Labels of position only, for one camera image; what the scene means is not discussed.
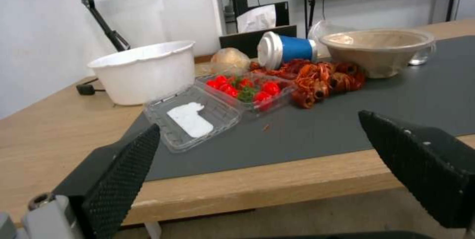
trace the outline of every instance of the blue coffee cup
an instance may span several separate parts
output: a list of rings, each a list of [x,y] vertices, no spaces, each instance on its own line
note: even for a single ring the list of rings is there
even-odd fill
[[[280,36],[272,31],[264,33],[258,45],[259,65],[267,69],[278,69],[293,59],[317,59],[313,40]]]

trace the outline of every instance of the cooked crawfish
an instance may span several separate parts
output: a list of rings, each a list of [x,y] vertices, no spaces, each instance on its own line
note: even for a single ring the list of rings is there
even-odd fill
[[[293,80],[297,89],[292,92],[292,99],[303,108],[311,108],[330,94],[358,90],[365,82],[363,71],[353,63],[311,63],[294,59],[279,70],[266,70],[255,62],[251,62],[250,69],[254,73]]]
[[[303,108],[311,108],[315,103],[314,94],[302,89],[296,89],[292,92],[292,99]]]
[[[351,76],[341,72],[333,73],[330,79],[330,89],[335,94],[349,92],[351,90]]]
[[[319,102],[330,95],[330,87],[322,80],[315,80],[314,83],[314,97],[315,101]]]

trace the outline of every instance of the white plastic bowl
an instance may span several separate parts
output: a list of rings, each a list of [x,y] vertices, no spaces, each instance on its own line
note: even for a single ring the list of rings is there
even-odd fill
[[[193,84],[194,41],[158,43],[90,62],[112,101],[143,104],[174,95]]]
[[[413,29],[375,29],[323,36],[335,61],[353,62],[370,78],[391,77],[407,66],[417,51],[434,44],[431,33]]]

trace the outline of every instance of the floor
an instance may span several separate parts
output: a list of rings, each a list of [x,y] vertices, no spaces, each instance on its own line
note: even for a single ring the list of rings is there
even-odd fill
[[[382,230],[406,230],[435,239],[461,239],[463,229],[441,227],[403,188],[316,200],[251,212],[165,223],[163,239],[275,237]],[[144,228],[115,239],[147,239]]]

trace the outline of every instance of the table leg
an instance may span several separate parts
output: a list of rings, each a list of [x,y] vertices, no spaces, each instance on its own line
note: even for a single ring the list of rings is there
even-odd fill
[[[161,227],[158,222],[145,222],[144,224],[150,239],[160,239]]]

